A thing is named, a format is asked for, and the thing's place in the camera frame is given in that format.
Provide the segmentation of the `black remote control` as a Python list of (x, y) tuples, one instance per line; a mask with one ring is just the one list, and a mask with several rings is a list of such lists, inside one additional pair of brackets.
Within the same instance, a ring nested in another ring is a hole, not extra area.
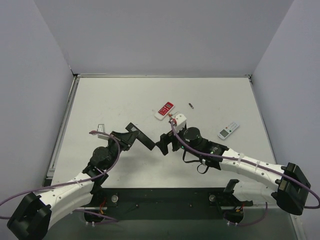
[(128, 132), (138, 132), (137, 139), (150, 151), (154, 149), (156, 144), (146, 135), (143, 133), (142, 130), (140, 130), (136, 125), (134, 125), (132, 122), (130, 122), (125, 129)]

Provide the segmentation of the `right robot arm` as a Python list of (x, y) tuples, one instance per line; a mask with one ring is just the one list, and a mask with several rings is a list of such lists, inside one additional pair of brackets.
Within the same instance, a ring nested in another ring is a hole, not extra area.
[(182, 149), (197, 157), (197, 161), (207, 169), (233, 172), (252, 179), (244, 183), (231, 180), (226, 187), (240, 202), (267, 202), (287, 213), (300, 216), (306, 208), (311, 185), (300, 167), (294, 163), (287, 165), (259, 161), (238, 153), (233, 149), (202, 137), (196, 127), (183, 128), (179, 133), (170, 131), (160, 136), (156, 146), (167, 155), (168, 145), (175, 152)]

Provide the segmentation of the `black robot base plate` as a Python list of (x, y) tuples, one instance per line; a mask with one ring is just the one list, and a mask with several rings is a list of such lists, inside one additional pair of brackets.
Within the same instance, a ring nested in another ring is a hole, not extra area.
[(224, 210), (251, 207), (223, 187), (102, 188), (84, 207), (125, 220), (216, 220)]

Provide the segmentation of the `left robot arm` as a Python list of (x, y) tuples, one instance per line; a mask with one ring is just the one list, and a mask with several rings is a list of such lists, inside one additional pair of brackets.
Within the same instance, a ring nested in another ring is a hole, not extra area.
[(106, 134), (107, 146), (97, 147), (84, 170), (70, 181), (45, 187), (44, 192), (31, 190), (26, 194), (9, 218), (7, 228), (19, 240), (41, 240), (66, 215), (87, 204), (100, 204), (103, 194), (99, 189), (108, 172), (138, 135), (137, 130)]

